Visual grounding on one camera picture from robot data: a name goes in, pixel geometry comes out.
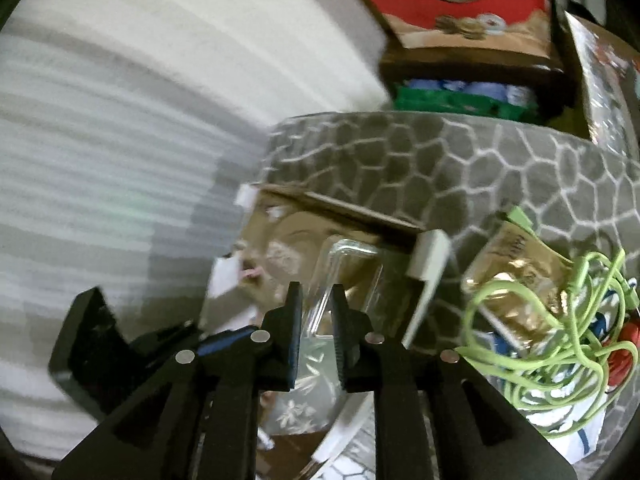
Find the tangled cable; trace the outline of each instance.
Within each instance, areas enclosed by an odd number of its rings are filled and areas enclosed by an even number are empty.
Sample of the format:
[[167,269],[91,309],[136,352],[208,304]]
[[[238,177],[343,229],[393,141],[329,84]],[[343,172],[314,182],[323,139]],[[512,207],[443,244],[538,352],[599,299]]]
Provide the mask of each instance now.
[[[613,262],[604,254],[590,252],[578,258],[572,265],[572,278],[561,292],[561,301],[566,315],[559,320],[553,316],[539,297],[525,285],[506,280],[491,280],[479,288],[469,301],[462,320],[464,346],[457,352],[464,356],[480,373],[504,380],[504,397],[523,412],[549,412],[558,408],[575,406],[578,402],[594,396],[593,402],[584,415],[564,431],[551,431],[537,426],[547,438],[559,438],[586,426],[600,410],[614,402],[633,376],[638,364],[638,350],[630,341],[618,341],[625,322],[628,304],[638,306],[638,296],[629,286],[620,268],[624,263],[625,251],[620,249]],[[597,285],[589,276],[590,265],[599,261],[607,270],[604,279]],[[587,297],[578,304],[578,296],[587,287]],[[619,298],[618,315],[609,332],[607,346],[596,338],[589,329],[595,313],[609,289]],[[543,317],[552,329],[558,329],[559,337],[547,345],[543,354],[524,358],[511,358],[493,352],[480,344],[473,332],[474,317],[478,306],[497,290],[507,290],[517,294]],[[607,358],[612,352],[627,350],[633,357],[633,365],[623,383],[607,396],[609,365]],[[552,392],[574,383],[573,391],[564,397],[554,397]],[[527,394],[537,390],[543,397]]]

